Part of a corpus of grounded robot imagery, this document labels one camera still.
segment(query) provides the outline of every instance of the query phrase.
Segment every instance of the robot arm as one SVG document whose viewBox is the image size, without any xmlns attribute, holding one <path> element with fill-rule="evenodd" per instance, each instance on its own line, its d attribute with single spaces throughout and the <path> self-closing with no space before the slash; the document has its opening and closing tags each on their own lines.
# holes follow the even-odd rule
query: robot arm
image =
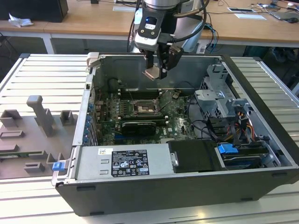
<svg viewBox="0 0 299 224">
<path fill-rule="evenodd" d="M 206 6 L 200 0 L 202 7 L 181 13 L 184 4 L 193 3 L 189 0 L 143 0 L 142 19 L 135 36 L 136 47 L 144 54 L 146 59 L 145 75 L 152 80 L 163 79 L 167 76 L 167 71 L 176 67 L 184 50 L 175 43 L 183 42 L 194 37 L 204 27 L 206 22 Z M 192 17 L 200 19 L 195 15 L 201 10 L 204 11 L 204 18 L 197 30 L 191 34 L 175 38 L 178 18 Z M 154 53 L 157 52 L 159 66 L 154 65 Z"/>
</svg>

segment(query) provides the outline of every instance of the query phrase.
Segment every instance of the motherboard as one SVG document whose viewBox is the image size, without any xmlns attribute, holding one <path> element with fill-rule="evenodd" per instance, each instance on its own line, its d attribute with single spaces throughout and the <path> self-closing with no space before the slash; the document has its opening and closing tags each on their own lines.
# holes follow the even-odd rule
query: motherboard
<svg viewBox="0 0 299 224">
<path fill-rule="evenodd" d="M 180 91 L 101 93 L 96 102 L 99 145 L 166 143 L 196 139 Z"/>
</svg>

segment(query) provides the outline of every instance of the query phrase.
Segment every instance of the power supply label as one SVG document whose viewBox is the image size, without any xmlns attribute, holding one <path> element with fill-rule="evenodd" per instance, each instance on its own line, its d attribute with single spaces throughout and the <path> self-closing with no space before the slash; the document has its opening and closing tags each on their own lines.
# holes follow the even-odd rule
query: power supply label
<svg viewBox="0 0 299 224">
<path fill-rule="evenodd" d="M 147 151 L 113 151 L 111 175 L 113 177 L 150 175 Z"/>
</svg>

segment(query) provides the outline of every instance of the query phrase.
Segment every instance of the wooden desk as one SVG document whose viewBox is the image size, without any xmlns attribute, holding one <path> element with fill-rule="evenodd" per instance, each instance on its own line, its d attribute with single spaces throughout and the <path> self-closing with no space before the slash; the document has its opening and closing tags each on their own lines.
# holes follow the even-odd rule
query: wooden desk
<svg viewBox="0 0 299 224">
<path fill-rule="evenodd" d="M 250 4 L 269 3 L 268 0 L 226 0 L 230 7 L 250 8 Z M 287 3 L 279 2 L 278 6 L 287 7 Z M 227 4 L 218 6 L 218 2 L 210 1 L 208 12 L 228 12 Z M 234 14 L 210 14 L 213 27 L 219 33 L 221 41 L 299 43 L 299 23 L 280 21 L 267 13 L 260 13 L 267 20 L 239 19 Z"/>
<path fill-rule="evenodd" d="M 250 8 L 256 0 L 226 0 L 231 7 Z M 270 3 L 270 0 L 259 0 Z M 52 38 L 126 40 L 133 12 L 113 11 L 113 3 L 68 0 L 69 12 L 62 23 L 36 22 L 31 27 L 17 28 L 7 21 L 0 21 L 0 32 L 7 36 L 34 36 L 43 38 L 48 53 L 55 49 Z M 285 2 L 279 6 L 287 7 Z M 207 7 L 213 27 L 219 33 L 219 44 L 299 47 L 299 23 L 279 21 L 269 14 L 260 14 L 267 20 L 239 19 L 228 13 L 227 4 L 210 0 Z M 211 32 L 204 30 L 200 42 L 206 44 Z"/>
</svg>

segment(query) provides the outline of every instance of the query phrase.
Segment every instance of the desk leg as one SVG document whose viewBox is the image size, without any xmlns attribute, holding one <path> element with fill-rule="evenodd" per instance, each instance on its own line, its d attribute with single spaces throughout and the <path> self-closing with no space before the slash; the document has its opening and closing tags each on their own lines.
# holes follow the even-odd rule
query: desk leg
<svg viewBox="0 0 299 224">
<path fill-rule="evenodd" d="M 55 46 L 52 43 L 51 35 L 45 35 L 43 36 L 43 42 L 45 44 L 45 47 L 47 49 L 48 54 L 56 54 Z"/>
<path fill-rule="evenodd" d="M 204 54 L 206 51 L 206 46 L 209 44 L 209 42 L 209 40 L 199 40 L 196 54 Z"/>
<path fill-rule="evenodd" d="M 84 47 L 84 50 L 88 50 L 88 43 L 87 43 L 86 39 L 83 39 L 83 47 Z"/>
<path fill-rule="evenodd" d="M 292 90 L 292 92 L 293 92 L 294 95 L 296 95 L 296 96 L 299 95 L 299 83 L 297 83 L 297 85 L 294 87 L 294 89 Z"/>
</svg>

